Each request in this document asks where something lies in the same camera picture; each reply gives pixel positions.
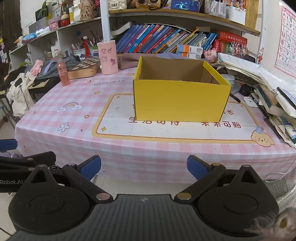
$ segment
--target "pink plush toy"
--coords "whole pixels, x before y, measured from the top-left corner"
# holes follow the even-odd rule
[[[33,68],[30,71],[32,76],[38,75],[41,72],[42,67],[43,67],[43,61],[40,59],[37,59]]]
[[[216,51],[216,49],[211,49],[211,50],[208,50],[208,51],[204,50],[202,53],[210,63],[216,62],[216,59],[217,59],[217,51]]]

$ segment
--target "plastic bag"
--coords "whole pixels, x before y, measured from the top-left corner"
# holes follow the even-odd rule
[[[258,74],[268,89],[275,95],[277,101],[280,103],[285,112],[296,118],[296,110],[293,106],[286,100],[285,97],[277,90],[278,87],[288,91],[296,99],[296,80],[286,80],[279,78],[266,69],[263,68],[263,65],[260,65],[257,69]]]

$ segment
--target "radio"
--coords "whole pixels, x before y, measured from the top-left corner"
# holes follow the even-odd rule
[[[159,8],[161,0],[136,0],[136,8]]]

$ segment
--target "red book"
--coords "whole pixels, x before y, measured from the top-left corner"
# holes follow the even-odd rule
[[[160,40],[156,41],[156,43],[155,43],[150,49],[148,49],[148,51],[147,51],[146,53],[150,53],[153,49],[156,48],[156,46],[159,45],[159,43],[160,43],[161,41],[163,41],[163,40],[164,40],[169,34],[174,33],[174,32],[175,32],[175,30],[174,30],[173,28],[169,28],[169,29],[165,32],[165,34],[163,35],[163,37],[161,37]]]
[[[220,40],[219,39],[215,39],[214,43],[213,43],[213,48],[219,52],[219,47],[220,47]]]
[[[224,51],[225,51],[225,41],[220,40],[219,53],[224,53]]]
[[[156,30],[158,30],[158,28],[160,27],[159,24],[157,24],[147,35],[145,38],[143,38],[143,40],[141,41],[141,43],[139,43],[139,45],[134,49],[133,53],[137,53],[138,50],[142,47],[142,45],[147,41],[147,39],[153,35],[155,33]]]
[[[243,38],[241,36],[238,36],[236,34],[220,31],[219,33],[219,39],[225,40],[227,42],[239,42],[242,45],[247,45],[248,40],[246,38]]]

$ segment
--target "pink glove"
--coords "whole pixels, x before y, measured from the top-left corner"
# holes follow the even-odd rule
[[[41,72],[42,67],[43,67],[43,61],[40,59],[37,59],[33,68],[30,71],[32,76],[38,75]]]

